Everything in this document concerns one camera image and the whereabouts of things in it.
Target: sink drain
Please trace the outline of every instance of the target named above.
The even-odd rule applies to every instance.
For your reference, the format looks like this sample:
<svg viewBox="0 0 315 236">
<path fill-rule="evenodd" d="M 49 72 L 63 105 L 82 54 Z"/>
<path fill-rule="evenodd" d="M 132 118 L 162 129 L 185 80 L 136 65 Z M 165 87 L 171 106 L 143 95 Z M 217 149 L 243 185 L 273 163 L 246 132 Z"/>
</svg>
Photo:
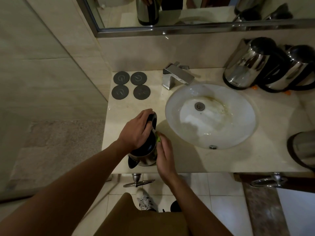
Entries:
<svg viewBox="0 0 315 236">
<path fill-rule="evenodd" d="M 197 111 L 203 111 L 205 109 L 205 105 L 201 102 L 197 102 L 197 103 L 195 103 L 195 109 Z"/>
</svg>

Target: mirror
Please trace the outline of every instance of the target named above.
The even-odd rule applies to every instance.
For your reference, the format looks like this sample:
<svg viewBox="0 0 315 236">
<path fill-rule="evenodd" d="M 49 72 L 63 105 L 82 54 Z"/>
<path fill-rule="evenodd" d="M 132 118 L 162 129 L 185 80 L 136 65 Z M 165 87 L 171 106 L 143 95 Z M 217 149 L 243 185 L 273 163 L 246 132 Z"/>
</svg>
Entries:
<svg viewBox="0 0 315 236">
<path fill-rule="evenodd" d="M 99 29 L 315 17 L 315 0 L 85 1 Z"/>
</svg>

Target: chrome faucet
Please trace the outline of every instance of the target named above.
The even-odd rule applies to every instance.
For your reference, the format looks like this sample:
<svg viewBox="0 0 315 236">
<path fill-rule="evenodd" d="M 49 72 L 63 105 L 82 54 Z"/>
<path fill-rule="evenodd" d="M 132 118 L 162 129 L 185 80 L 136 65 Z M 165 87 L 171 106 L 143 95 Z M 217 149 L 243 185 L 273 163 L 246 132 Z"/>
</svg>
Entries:
<svg viewBox="0 0 315 236">
<path fill-rule="evenodd" d="M 169 63 L 163 69 L 162 85 L 170 90 L 175 85 L 175 79 L 187 86 L 190 85 L 195 77 L 183 69 L 188 70 L 189 66 L 179 65 L 178 61 L 176 61 L 174 64 Z"/>
</svg>

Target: white sink basin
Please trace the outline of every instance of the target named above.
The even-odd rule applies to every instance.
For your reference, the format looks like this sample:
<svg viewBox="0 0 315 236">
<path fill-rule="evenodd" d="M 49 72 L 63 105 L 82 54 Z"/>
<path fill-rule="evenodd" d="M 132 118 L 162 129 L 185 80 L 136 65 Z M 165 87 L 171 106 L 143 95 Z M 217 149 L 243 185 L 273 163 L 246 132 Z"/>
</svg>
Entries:
<svg viewBox="0 0 315 236">
<path fill-rule="evenodd" d="M 206 149 L 235 146 L 256 127 L 250 103 L 236 91 L 213 84 L 179 88 L 168 99 L 165 115 L 180 138 Z"/>
</svg>

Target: white sneaker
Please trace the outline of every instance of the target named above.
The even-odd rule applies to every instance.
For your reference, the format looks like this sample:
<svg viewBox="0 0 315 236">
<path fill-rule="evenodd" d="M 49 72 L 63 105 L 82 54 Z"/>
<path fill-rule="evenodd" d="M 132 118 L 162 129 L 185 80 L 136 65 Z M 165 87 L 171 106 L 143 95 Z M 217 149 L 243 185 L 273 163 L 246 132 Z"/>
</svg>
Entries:
<svg viewBox="0 0 315 236">
<path fill-rule="evenodd" d="M 157 212 L 157 207 L 153 200 L 150 198 L 149 194 L 143 189 L 139 188 L 137 190 L 137 200 L 141 210 L 155 210 Z"/>
</svg>

